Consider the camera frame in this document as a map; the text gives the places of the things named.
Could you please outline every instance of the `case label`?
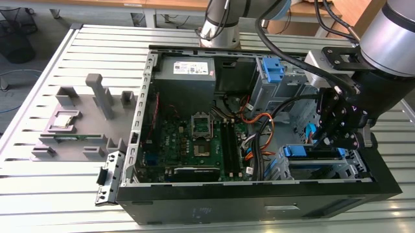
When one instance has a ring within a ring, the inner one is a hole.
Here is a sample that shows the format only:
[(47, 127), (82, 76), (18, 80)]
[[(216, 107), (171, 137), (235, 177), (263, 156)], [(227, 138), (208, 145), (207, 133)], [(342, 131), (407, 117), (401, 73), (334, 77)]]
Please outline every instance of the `case label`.
[(208, 63), (207, 62), (175, 62), (174, 74), (208, 75)]

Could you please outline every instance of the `blue cable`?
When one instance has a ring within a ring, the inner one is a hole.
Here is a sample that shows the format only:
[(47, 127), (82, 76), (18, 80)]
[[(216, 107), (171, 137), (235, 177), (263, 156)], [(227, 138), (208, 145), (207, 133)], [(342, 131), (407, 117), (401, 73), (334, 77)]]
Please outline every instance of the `blue cable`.
[(0, 113), (7, 113), (7, 112), (11, 112), (11, 111), (14, 111), (14, 110), (19, 109), (20, 107), (22, 107), (22, 105), (19, 105), (16, 108), (12, 108), (12, 109), (10, 109), (10, 110), (4, 110), (4, 111), (2, 111)]

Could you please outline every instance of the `red wire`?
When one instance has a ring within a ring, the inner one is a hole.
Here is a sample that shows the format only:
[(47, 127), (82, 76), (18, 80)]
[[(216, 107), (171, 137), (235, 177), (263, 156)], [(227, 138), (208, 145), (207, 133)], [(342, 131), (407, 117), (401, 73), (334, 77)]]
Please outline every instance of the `red wire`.
[(151, 121), (151, 128), (150, 128), (150, 132), (148, 132), (148, 135), (147, 135), (147, 139), (146, 141), (150, 139), (151, 137), (151, 133), (154, 131), (154, 127), (155, 127), (155, 124), (156, 124), (156, 118), (158, 118), (158, 112), (159, 112), (159, 99), (160, 99), (160, 94), (158, 92), (158, 95), (156, 95), (156, 109), (155, 109), (155, 113), (154, 113), (154, 119)]

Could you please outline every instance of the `aluminum extrusion table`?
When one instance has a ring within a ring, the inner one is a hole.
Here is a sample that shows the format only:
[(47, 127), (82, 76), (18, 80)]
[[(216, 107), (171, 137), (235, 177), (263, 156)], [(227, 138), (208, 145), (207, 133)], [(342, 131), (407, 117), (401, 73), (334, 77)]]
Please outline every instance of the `aluminum extrusion table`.
[[(339, 39), (276, 36), (270, 39), (284, 50), (307, 52), (324, 46), (348, 46)], [(415, 229), (415, 120), (403, 101), (385, 113), (373, 128), (379, 152), (399, 182), (403, 194), (365, 204), (331, 219), (311, 221), (215, 223), (139, 226), (120, 206), (95, 207), (95, 184), (102, 162), (32, 162), (31, 150), (47, 125), (62, 85), (86, 86), (88, 73), (100, 73), (111, 93), (138, 93), (148, 45), (198, 46), (191, 30), (84, 25), (71, 29), (46, 67), (0, 140), (2, 232), (370, 232), (409, 233)], [(266, 50), (258, 36), (240, 34), (242, 49)]]

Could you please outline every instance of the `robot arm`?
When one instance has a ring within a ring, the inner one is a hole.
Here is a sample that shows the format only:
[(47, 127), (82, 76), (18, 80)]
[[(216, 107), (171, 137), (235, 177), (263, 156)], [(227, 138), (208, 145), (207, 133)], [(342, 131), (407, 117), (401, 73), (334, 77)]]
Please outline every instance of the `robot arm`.
[[(314, 135), (316, 146), (358, 149), (377, 147), (370, 127), (415, 88), (415, 13), (411, 0), (389, 0), (355, 48), (326, 47), (323, 62), (357, 89), (346, 95), (339, 89), (322, 88), (315, 76), (307, 74), (319, 89), (316, 112), (320, 125)], [(307, 61), (324, 66), (310, 52)]]
[[(239, 18), (258, 18), (276, 0), (211, 0), (207, 6), (206, 22), (196, 31), (200, 43), (210, 48), (236, 48), (239, 46)], [(279, 0), (264, 19), (283, 17), (291, 0)]]
[[(290, 4), (290, 0), (256, 0), (255, 4), (251, 0), (211, 1), (199, 34), (202, 45), (236, 48), (239, 18), (271, 19), (286, 13)], [(310, 51), (307, 64), (284, 54), (262, 29), (256, 29), (270, 50), (304, 69), (311, 85), (319, 88), (315, 147), (324, 144), (346, 149), (377, 147), (370, 127), (415, 88), (414, 9), (413, 0), (389, 0), (361, 44), (354, 48)]]

